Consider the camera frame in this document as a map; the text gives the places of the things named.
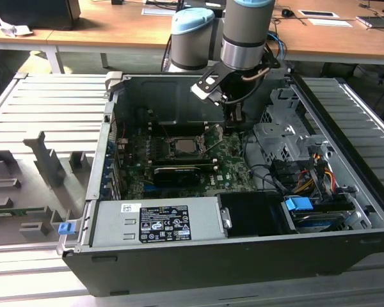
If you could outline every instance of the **green circuit board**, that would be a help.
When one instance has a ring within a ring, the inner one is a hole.
[[[148,198],[182,198],[215,196],[221,192],[255,191],[253,178],[248,172],[244,159],[241,157],[241,138],[236,132],[225,135],[222,129],[210,129],[204,134],[205,156],[210,160],[216,159],[216,171],[200,174],[196,185],[185,188],[156,188],[153,171],[148,156],[148,144],[154,141],[165,144],[165,137],[153,137],[148,131],[138,131],[128,139],[127,151],[124,153],[122,168],[126,184],[123,199],[139,200]],[[163,156],[168,155],[169,149],[164,145]]]

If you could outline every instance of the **blue tab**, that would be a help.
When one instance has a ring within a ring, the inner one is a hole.
[[[308,197],[290,197],[285,201],[287,209],[291,210],[313,210],[314,207]]]
[[[76,233],[76,222],[64,222],[58,227],[59,235],[73,235]]]

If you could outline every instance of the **warning label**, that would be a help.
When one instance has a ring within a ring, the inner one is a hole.
[[[140,241],[191,240],[188,206],[140,208]]]

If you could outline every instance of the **wooden desk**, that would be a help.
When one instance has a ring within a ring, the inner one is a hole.
[[[304,10],[322,10],[336,13],[340,19],[355,19],[357,15],[374,16],[359,8],[357,0],[278,0],[281,6],[290,6],[296,16]],[[384,3],[371,2],[381,13]],[[46,52],[52,71],[64,73],[59,52],[98,52],[102,66],[107,67],[107,53],[160,55],[170,34],[171,17],[141,15],[141,3],[111,5],[110,1],[80,0],[81,18],[73,31],[34,30],[35,35],[10,38],[0,32],[0,49],[41,50]],[[276,7],[275,17],[282,9]],[[286,59],[324,61],[333,63],[384,64],[384,31],[366,30],[354,20],[352,28],[314,26],[307,19],[284,19],[277,25],[280,38],[286,43]]]
[[[338,19],[374,16],[373,12],[358,7],[357,0],[278,0],[278,4],[290,6],[297,17],[304,17],[298,10],[334,12],[340,17]],[[384,10],[384,3],[372,1],[371,7],[384,15],[381,13],[381,10]],[[276,7],[274,16],[282,17],[281,12],[282,8]],[[277,25],[279,37],[288,48],[287,59],[384,64],[384,31],[367,30],[367,27],[358,20],[348,21],[352,28],[314,26],[307,19],[302,21],[307,26],[296,19],[280,20]],[[274,31],[275,27],[271,25],[270,30]]]
[[[141,15],[140,3],[80,0],[81,17],[73,31],[53,31],[47,43],[101,47],[165,48],[172,17]]]

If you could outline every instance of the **floor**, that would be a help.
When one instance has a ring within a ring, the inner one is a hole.
[[[62,52],[61,58],[68,74],[106,74],[110,70],[124,72],[157,72],[161,64],[161,55],[143,56],[133,54],[108,54],[109,69],[102,68],[100,55],[96,53]],[[292,66],[301,75],[318,77],[323,63],[292,62]],[[344,77],[348,65],[333,65],[331,76]],[[49,74],[51,68],[45,54],[39,51],[0,51],[0,94],[10,82],[14,72]],[[348,84],[371,107],[376,104],[384,92],[384,66],[358,65],[354,76],[346,79]],[[384,96],[377,113],[384,110]]]

